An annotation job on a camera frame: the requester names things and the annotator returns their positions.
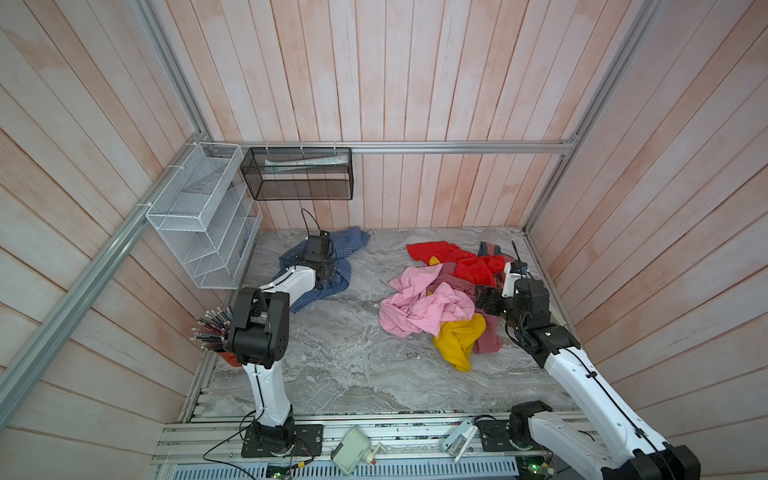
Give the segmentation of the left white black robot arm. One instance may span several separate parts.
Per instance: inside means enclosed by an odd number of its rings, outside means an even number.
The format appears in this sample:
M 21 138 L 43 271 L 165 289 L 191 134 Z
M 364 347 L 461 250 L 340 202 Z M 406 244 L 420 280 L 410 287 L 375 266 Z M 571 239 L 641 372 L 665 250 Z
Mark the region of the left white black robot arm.
M 258 288 L 241 289 L 234 300 L 224 349 L 246 371 L 257 401 L 257 428 L 277 434 L 288 427 L 291 404 L 282 376 L 289 341 L 290 307 L 334 276 L 330 233 L 310 235 L 286 271 Z

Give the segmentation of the blue checkered cloth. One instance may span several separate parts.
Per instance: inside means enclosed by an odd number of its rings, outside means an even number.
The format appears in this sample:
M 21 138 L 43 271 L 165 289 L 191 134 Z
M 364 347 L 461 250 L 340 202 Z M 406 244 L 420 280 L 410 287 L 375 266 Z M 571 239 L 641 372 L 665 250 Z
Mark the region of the blue checkered cloth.
M 351 281 L 352 267 L 348 258 L 365 247 L 370 234 L 355 226 L 343 231 L 329 232 L 332 240 L 332 253 L 335 260 L 336 273 L 331 281 L 317 282 L 315 287 L 299 296 L 291 299 L 290 310 L 297 313 L 311 303 L 338 294 L 346 290 Z M 279 258 L 280 271 L 278 275 L 285 274 L 290 267 L 303 266 L 302 253 L 305 250 L 307 238 L 292 247 Z

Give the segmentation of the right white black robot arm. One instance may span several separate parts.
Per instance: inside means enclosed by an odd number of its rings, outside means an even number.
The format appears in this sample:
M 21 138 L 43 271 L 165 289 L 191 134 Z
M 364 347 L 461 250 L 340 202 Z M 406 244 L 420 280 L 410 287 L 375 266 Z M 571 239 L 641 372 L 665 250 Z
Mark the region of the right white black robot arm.
M 701 464 L 647 424 L 598 372 L 574 335 L 556 323 L 545 283 L 519 256 L 504 256 L 490 285 L 475 288 L 476 305 L 500 317 L 510 340 L 575 401 L 598 434 L 592 439 L 542 401 L 512 407 L 507 444 L 543 448 L 585 479 L 698 479 Z

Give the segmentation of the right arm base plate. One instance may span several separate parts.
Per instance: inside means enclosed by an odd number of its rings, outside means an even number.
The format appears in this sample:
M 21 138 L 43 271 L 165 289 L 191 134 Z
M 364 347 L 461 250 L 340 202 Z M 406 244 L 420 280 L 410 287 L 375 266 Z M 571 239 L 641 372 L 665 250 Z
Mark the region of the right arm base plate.
M 478 429 L 484 452 L 527 452 L 533 449 L 529 443 L 511 439 L 508 421 L 481 416 L 474 420 L 474 425 Z

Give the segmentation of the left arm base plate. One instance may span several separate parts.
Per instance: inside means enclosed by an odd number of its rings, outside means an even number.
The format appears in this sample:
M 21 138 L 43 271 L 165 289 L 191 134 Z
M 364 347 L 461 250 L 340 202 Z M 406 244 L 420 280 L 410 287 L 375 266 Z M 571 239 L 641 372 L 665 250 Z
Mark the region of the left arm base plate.
M 269 427 L 255 423 L 245 430 L 241 449 L 243 458 L 271 458 L 281 456 L 316 457 L 322 452 L 324 426 L 287 422 L 283 426 Z

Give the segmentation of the light pink cloth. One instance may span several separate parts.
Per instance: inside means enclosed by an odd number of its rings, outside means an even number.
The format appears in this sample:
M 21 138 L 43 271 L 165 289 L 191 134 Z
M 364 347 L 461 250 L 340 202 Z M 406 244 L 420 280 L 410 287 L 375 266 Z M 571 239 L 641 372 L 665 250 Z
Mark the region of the light pink cloth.
M 420 332 L 437 336 L 443 323 L 472 318 L 474 302 L 465 292 L 445 281 L 428 292 L 442 268 L 442 264 L 408 267 L 389 282 L 395 293 L 379 307 L 379 324 L 386 332 L 400 338 Z

